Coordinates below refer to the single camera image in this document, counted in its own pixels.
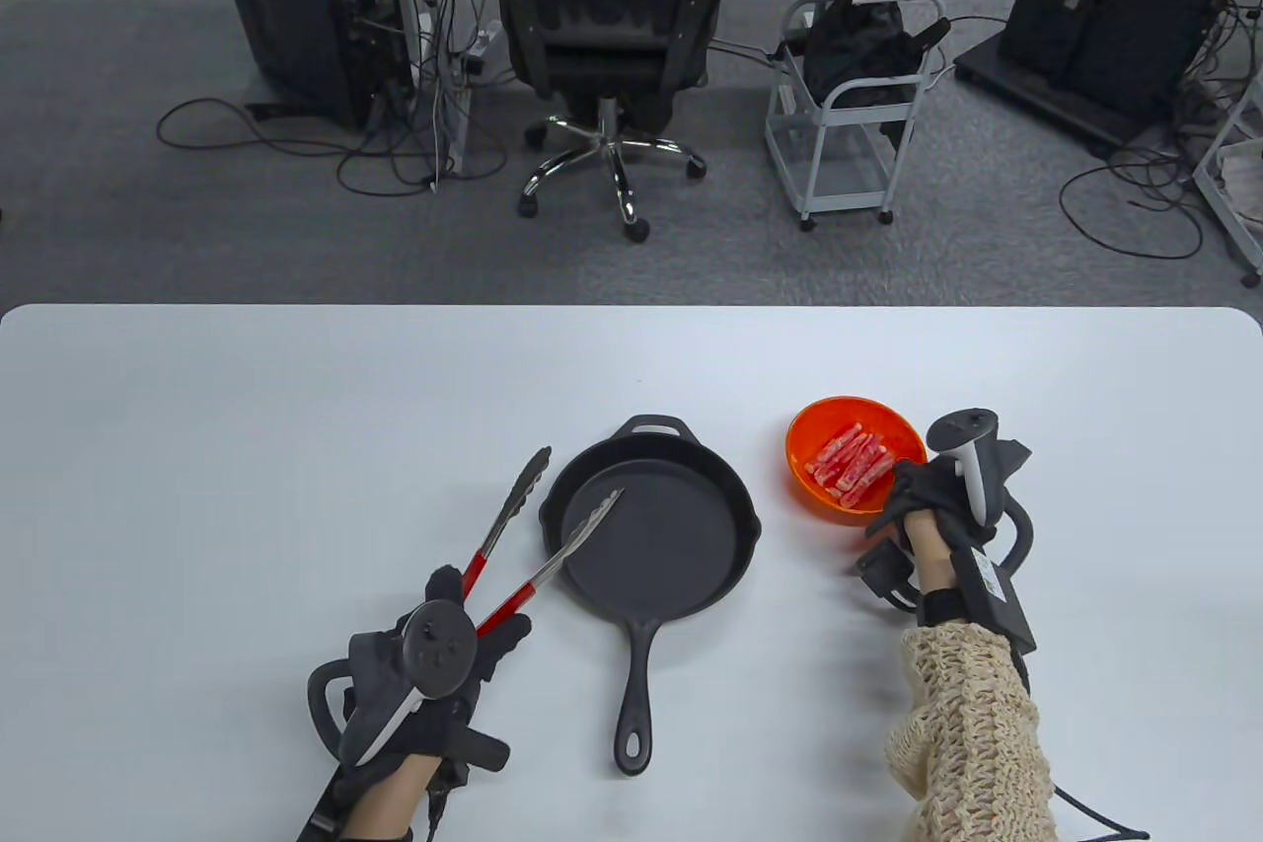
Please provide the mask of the person's right hand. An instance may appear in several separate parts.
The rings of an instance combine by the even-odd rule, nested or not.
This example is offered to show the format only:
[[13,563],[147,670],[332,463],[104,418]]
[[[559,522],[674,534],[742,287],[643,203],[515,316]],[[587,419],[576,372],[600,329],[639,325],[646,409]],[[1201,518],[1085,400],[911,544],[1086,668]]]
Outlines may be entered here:
[[997,538],[997,529],[980,523],[973,513],[967,485],[956,472],[956,462],[950,457],[930,460],[919,465],[901,460],[893,468],[894,482],[883,511],[865,529],[865,538],[875,538],[880,531],[895,529],[899,542],[911,549],[911,526],[907,518],[913,513],[930,513],[935,529],[950,549],[984,547]]

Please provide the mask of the person's left hand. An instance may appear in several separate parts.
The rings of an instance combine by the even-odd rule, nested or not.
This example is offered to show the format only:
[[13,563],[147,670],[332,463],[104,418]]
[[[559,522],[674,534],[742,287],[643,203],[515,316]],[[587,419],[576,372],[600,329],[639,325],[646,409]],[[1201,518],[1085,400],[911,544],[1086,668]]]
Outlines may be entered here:
[[501,738],[471,727],[482,685],[503,656],[530,632],[530,619],[510,617],[477,640],[469,672],[455,691],[438,699],[416,692],[405,673],[405,624],[389,631],[361,632],[350,639],[351,711],[338,738],[338,781],[333,797],[357,802],[392,776],[408,756],[450,760],[465,768],[499,773],[510,749]]

